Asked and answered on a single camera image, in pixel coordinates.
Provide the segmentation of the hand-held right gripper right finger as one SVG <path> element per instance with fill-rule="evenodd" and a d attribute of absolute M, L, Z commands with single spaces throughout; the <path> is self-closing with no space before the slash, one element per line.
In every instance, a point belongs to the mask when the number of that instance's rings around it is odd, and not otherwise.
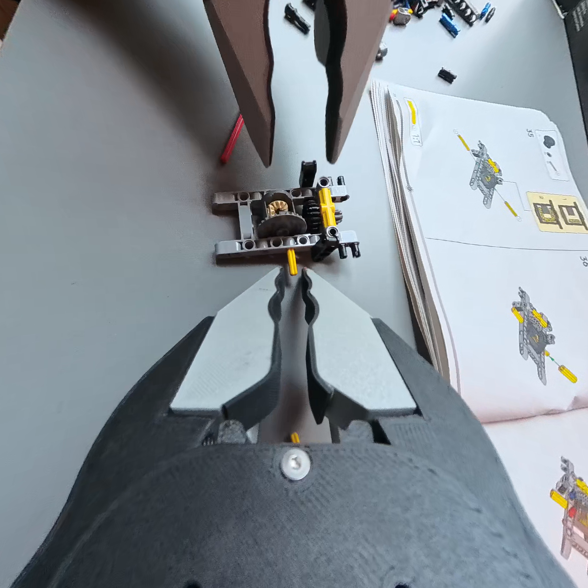
<path fill-rule="evenodd" d="M 302 273 L 306 373 L 316 423 L 370 422 L 418 411 L 370 314 L 311 269 Z"/>

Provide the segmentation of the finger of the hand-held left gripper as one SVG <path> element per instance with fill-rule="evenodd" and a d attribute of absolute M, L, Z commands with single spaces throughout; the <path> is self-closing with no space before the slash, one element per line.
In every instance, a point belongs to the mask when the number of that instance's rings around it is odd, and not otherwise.
<path fill-rule="evenodd" d="M 326 158 L 337 162 L 374 64 L 392 1 L 317 1 L 314 43 L 325 67 Z"/>
<path fill-rule="evenodd" d="M 240 113 L 265 167 L 272 164 L 275 106 L 269 1 L 203 1 Z"/>

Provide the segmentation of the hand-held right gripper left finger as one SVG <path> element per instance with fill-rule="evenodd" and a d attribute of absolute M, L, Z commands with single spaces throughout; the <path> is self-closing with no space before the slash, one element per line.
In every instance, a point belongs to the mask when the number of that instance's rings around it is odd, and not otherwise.
<path fill-rule="evenodd" d="M 170 410 L 258 425 L 277 406 L 281 382 L 283 268 L 272 269 L 212 319 Z"/>

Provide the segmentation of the grey lego frame assembly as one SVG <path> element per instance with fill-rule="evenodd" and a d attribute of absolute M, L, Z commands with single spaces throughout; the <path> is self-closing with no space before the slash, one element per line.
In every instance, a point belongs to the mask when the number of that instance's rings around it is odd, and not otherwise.
<path fill-rule="evenodd" d="M 238 221 L 237 236 L 215 244 L 215 257 L 220 259 L 246 258 L 263 255 L 285 254 L 292 248 L 297 254 L 308 254 L 319 263 L 333 253 L 341 259 L 350 254 L 360 258 L 359 239 L 356 232 L 342 229 L 342 211 L 338 204 L 349 200 L 345 177 L 339 175 L 317 176 L 315 160 L 303 161 L 300 166 L 299 186 L 278 189 L 233 190 L 216 192 L 212 196 L 212 212 L 231 215 Z M 289 192 L 295 210 L 307 223 L 307 233 L 292 237 L 260 239 L 256 236 L 258 216 L 256 208 L 262 196 L 270 190 Z"/>

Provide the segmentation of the grey lego differential housing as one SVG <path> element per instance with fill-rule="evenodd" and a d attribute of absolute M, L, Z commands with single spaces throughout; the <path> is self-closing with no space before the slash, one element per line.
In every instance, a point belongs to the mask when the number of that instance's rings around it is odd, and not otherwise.
<path fill-rule="evenodd" d="M 289 212 L 268 217 L 267 204 L 275 200 L 288 202 Z M 292 237 L 307 233 L 307 223 L 305 218 L 295 210 L 295 203 L 289 192 L 284 190 L 270 190 L 266 192 L 261 203 L 256 208 L 258 221 L 256 224 L 256 236 L 260 239 L 269 239 L 274 237 Z"/>

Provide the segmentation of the long black lego connector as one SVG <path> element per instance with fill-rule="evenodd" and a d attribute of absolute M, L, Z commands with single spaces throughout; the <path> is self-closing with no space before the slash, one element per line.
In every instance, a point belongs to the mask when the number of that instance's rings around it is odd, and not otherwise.
<path fill-rule="evenodd" d="M 284 18 L 304 35 L 308 35 L 311 27 L 291 3 L 284 7 Z"/>

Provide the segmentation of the red lego axle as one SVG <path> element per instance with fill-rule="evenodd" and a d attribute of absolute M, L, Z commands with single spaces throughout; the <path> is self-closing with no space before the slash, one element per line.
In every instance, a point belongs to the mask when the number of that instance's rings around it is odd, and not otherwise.
<path fill-rule="evenodd" d="M 224 150 L 222 151 L 222 153 L 219 157 L 219 163 L 221 165 L 226 165 L 229 162 L 229 160 L 232 156 L 232 153 L 235 149 L 235 146 L 238 142 L 238 139 L 239 139 L 239 136 L 240 136 L 241 131 L 243 129 L 243 126 L 244 126 L 243 116 L 241 113 L 239 113 L 239 115 L 236 119 L 236 122 L 233 126 L 233 129 L 231 131 L 231 134 L 230 134 L 230 136 L 224 146 Z"/>

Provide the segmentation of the pile of loose lego pieces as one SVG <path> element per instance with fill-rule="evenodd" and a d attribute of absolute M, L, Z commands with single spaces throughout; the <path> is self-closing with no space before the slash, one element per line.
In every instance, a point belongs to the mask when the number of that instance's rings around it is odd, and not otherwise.
<path fill-rule="evenodd" d="M 496 12 L 496 6 L 486 2 L 478 9 L 472 1 L 393 1 L 389 23 L 406 26 L 412 19 L 422 19 L 431 10 L 439 10 L 439 24 L 456 38 L 460 33 L 460 20 L 468 27 L 478 22 L 487 24 Z"/>

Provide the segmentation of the lego instruction booklet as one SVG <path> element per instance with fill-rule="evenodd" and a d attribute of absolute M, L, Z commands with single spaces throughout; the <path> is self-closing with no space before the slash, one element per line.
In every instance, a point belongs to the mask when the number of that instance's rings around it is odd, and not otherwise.
<path fill-rule="evenodd" d="M 401 266 L 435 368 L 587 587 L 587 205 L 543 111 L 373 80 Z"/>

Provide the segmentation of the black lego set box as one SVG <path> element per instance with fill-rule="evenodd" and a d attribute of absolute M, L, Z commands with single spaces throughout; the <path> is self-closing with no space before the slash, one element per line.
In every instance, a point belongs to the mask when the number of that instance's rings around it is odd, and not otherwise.
<path fill-rule="evenodd" d="M 564 22 L 587 135 L 587 1 L 552 1 Z"/>

